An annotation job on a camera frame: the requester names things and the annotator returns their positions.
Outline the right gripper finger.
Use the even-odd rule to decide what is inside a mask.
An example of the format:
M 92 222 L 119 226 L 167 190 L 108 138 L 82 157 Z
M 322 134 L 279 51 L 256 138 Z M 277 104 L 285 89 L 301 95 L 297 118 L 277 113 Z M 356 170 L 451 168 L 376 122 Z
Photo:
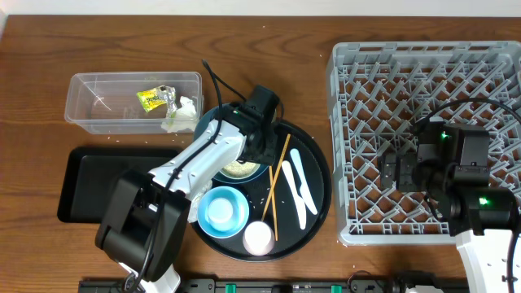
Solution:
M 396 179 L 396 188 L 399 191 L 417 190 L 417 186 L 413 179 L 416 164 L 417 160 L 414 153 L 404 154 L 398 159 L 398 178 Z
M 396 180 L 396 154 L 383 154 L 378 158 L 380 186 L 382 189 L 392 188 Z

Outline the white tissue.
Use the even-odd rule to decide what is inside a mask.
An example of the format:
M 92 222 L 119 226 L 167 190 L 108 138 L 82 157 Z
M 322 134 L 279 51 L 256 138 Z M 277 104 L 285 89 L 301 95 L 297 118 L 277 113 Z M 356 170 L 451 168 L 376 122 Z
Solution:
M 170 99 L 161 128 L 167 133 L 193 132 L 199 122 L 194 101 L 185 96 Z

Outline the yellow green snack wrapper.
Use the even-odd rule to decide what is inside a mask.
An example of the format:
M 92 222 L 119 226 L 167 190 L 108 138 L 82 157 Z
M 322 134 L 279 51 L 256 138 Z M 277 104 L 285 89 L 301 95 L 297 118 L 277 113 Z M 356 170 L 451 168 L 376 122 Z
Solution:
M 137 92 L 136 95 L 145 112 L 164 105 L 167 107 L 169 115 L 177 110 L 176 90 L 171 86 L 160 85 L 150 90 Z

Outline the pink cup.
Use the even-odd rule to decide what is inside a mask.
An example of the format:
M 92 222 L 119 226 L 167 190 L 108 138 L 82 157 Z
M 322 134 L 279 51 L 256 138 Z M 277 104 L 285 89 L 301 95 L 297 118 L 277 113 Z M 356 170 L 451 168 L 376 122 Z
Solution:
M 268 254 L 275 244 L 273 230 L 263 221 L 248 224 L 243 233 L 243 245 L 247 252 L 254 256 Z

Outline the mint green bowl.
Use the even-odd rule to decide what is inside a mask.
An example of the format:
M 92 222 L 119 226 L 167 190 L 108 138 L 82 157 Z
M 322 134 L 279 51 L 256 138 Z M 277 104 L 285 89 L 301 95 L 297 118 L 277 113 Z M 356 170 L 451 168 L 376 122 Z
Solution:
M 240 162 L 234 161 L 230 164 L 227 164 L 222 170 L 221 173 L 228 178 L 231 179 L 245 179 L 254 174 L 260 165 L 251 162 Z

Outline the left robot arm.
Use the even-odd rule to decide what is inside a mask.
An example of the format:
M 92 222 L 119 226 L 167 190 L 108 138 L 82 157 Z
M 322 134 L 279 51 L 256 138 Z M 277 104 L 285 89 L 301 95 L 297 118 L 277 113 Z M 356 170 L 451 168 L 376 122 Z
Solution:
M 128 271 L 124 292 L 175 292 L 173 261 L 191 206 L 221 169 L 236 160 L 272 164 L 280 98 L 258 85 L 241 103 L 221 103 L 206 129 L 181 153 L 148 173 L 129 170 L 116 182 L 95 244 Z

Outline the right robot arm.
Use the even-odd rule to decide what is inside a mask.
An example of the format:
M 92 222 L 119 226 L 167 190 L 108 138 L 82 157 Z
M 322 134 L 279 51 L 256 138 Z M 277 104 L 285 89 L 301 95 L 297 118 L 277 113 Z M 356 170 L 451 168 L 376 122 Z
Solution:
M 514 193 L 489 185 L 489 132 L 482 126 L 420 120 L 416 150 L 378 158 L 380 185 L 423 192 L 431 213 L 449 225 L 471 292 L 514 292 L 520 235 Z

